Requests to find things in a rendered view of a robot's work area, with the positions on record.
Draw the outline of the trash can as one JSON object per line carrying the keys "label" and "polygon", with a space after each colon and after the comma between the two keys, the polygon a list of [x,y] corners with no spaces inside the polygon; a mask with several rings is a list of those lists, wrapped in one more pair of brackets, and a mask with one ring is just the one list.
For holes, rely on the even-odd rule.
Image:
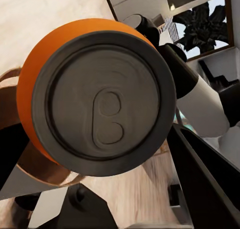
{"label": "trash can", "polygon": [[[13,68],[0,76],[5,79],[19,77],[23,67]],[[0,88],[0,130],[21,123],[17,107],[18,85]],[[30,140],[4,186],[0,201],[63,188],[81,183],[87,175],[79,174],[66,182],[71,170],[47,158]]]}

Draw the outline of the can of soda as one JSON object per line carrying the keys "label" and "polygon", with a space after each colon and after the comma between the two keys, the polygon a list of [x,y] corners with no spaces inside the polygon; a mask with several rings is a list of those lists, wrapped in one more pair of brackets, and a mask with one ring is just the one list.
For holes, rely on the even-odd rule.
{"label": "can of soda", "polygon": [[164,145],[176,120],[172,72],[134,28],[105,18],[58,27],[21,69],[20,122],[48,159],[80,175],[133,170]]}

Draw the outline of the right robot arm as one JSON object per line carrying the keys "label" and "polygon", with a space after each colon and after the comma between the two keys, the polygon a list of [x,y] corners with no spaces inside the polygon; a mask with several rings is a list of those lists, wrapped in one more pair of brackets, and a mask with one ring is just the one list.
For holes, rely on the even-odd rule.
{"label": "right robot arm", "polygon": [[173,43],[159,46],[160,33],[155,24],[133,14],[123,23],[144,35],[165,59],[176,88],[176,107],[196,133],[205,138],[224,135],[240,126],[240,82],[218,93],[187,64],[185,52]]}

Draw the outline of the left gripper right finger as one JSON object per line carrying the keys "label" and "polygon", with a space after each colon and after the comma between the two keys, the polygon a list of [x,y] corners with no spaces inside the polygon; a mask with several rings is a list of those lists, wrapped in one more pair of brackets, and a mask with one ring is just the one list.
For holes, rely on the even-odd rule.
{"label": "left gripper right finger", "polygon": [[194,229],[240,229],[240,169],[176,122],[165,142]]}

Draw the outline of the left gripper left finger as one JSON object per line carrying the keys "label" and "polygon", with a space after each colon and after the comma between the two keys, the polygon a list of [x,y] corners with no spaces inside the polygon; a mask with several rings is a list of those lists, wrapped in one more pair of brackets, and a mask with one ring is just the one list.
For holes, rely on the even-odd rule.
{"label": "left gripper left finger", "polygon": [[0,129],[0,191],[29,141],[22,123]]}

